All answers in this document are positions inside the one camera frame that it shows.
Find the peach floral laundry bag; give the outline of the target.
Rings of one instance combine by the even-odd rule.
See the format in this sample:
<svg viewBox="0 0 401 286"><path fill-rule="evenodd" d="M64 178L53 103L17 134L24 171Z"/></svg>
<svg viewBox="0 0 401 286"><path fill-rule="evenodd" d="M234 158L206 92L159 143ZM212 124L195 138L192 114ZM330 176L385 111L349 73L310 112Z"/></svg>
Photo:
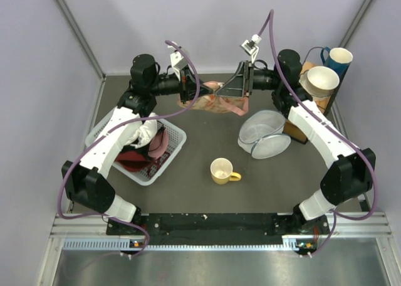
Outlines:
<svg viewBox="0 0 401 286"><path fill-rule="evenodd" d="M204 95L199 97L193 104L192 110L204 110L215 114L232 112L243 116L249 111L249 99L247 97L218 97L215 95Z"/></svg>

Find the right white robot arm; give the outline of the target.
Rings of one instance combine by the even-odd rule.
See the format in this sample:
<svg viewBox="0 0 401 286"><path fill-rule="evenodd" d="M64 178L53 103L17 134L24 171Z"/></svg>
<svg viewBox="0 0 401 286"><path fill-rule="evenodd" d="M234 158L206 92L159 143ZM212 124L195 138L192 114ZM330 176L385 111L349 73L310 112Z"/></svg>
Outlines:
<svg viewBox="0 0 401 286"><path fill-rule="evenodd" d="M299 84L302 67L299 54L290 49L278 53L272 70L259 70L249 61L242 61L215 95L243 98L253 90L270 90L277 110L297 126L320 153L328 168L320 189L297 204L292 215L294 229L307 233L315 226L316 219L373 189L377 180L374 152L358 148L320 112L311 95Z"/></svg>

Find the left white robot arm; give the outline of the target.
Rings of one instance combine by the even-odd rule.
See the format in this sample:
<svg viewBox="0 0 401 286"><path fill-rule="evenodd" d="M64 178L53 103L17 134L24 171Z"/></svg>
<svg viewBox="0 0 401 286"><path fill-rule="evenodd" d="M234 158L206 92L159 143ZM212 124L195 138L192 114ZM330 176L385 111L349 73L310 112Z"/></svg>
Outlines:
<svg viewBox="0 0 401 286"><path fill-rule="evenodd" d="M60 217L64 216L61 200L67 196L70 201L91 209L93 215L105 215L120 222L127 233L141 229L140 208L117 195L107 181L115 159L133 142L143 147L152 141L154 135L147 132L147 127L167 118L153 113L158 96L178 93L182 101L193 105L199 95L213 93L201 83L194 64L180 46L174 48L170 62L174 73L161 75L152 55L141 54L133 59L132 79L111 119L75 161L67 161L61 168L63 181L57 203Z"/></svg>

